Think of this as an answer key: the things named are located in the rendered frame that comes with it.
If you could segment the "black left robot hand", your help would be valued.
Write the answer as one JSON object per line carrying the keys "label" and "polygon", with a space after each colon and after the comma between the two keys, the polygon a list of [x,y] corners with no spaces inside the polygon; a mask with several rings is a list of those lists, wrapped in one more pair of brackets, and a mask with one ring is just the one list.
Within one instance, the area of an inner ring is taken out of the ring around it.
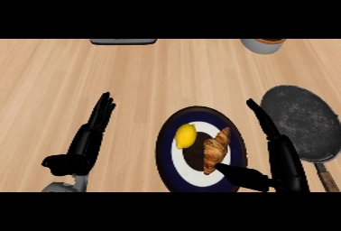
{"label": "black left robot hand", "polygon": [[105,92],[90,114],[89,122],[80,126],[67,154],[51,155],[42,165],[55,176],[86,176],[95,166],[104,132],[117,104],[111,94]]}

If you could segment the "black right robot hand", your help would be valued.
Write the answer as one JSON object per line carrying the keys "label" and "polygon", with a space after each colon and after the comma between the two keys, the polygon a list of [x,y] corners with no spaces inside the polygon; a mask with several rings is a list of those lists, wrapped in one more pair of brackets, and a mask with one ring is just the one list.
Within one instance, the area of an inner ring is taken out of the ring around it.
{"label": "black right robot hand", "polygon": [[294,149],[294,143],[290,137],[279,133],[266,110],[251,98],[247,100],[247,105],[254,111],[266,134],[272,177],[268,177],[254,169],[222,163],[217,163],[214,167],[225,174],[225,177],[235,186],[263,192],[269,192],[269,189],[273,188],[276,192],[309,193],[307,176],[299,153]]}

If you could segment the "dark blue and white plate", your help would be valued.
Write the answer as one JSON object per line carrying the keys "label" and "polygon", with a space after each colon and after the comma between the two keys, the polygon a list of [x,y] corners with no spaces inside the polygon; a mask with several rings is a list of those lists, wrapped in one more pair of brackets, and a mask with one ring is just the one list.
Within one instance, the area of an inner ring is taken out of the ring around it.
{"label": "dark blue and white plate", "polygon": [[247,148],[234,122],[213,108],[191,106],[179,110],[161,126],[157,137],[157,170],[163,182],[172,192],[237,192],[240,187],[226,179],[222,172],[204,174],[201,168],[194,168],[185,160],[185,151],[176,147],[175,135],[182,125],[191,124],[198,131],[200,144],[192,145],[194,158],[203,156],[203,140],[213,138],[219,132],[231,128],[231,143],[223,163],[232,166],[247,166]]}

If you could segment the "brown croissant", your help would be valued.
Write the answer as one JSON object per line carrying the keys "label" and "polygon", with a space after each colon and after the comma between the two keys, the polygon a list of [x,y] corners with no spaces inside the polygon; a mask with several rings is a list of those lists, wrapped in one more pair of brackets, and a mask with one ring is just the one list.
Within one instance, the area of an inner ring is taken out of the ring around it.
{"label": "brown croissant", "polygon": [[214,165],[223,162],[231,143],[231,128],[226,127],[214,138],[204,141],[204,174],[210,175],[216,171]]}

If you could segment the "dark grey frying pan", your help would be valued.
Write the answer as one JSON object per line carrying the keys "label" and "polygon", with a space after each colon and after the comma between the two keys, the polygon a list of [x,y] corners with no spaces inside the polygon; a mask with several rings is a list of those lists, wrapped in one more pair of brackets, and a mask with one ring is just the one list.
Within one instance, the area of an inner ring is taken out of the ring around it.
{"label": "dark grey frying pan", "polygon": [[327,192],[341,192],[325,163],[341,153],[341,122],[328,103],[307,89],[279,85],[266,93],[262,108],[294,143],[300,159],[316,167]]}

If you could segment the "grey pot with brown contents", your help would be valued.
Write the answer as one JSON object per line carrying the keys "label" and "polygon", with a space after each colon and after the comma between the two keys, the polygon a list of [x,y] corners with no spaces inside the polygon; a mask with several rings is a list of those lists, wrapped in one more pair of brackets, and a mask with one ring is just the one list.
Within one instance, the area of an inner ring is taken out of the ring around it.
{"label": "grey pot with brown contents", "polygon": [[276,40],[242,39],[241,40],[241,43],[245,46],[245,48],[257,54],[275,53],[279,50],[284,42],[285,42],[284,39],[276,39]]}

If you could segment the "yellow lemon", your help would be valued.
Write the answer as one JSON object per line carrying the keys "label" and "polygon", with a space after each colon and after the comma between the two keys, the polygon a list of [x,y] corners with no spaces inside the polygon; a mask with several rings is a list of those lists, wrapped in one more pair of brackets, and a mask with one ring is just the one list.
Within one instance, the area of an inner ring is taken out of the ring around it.
{"label": "yellow lemon", "polygon": [[176,147],[179,149],[188,148],[197,140],[198,131],[194,125],[182,125],[176,132]]}

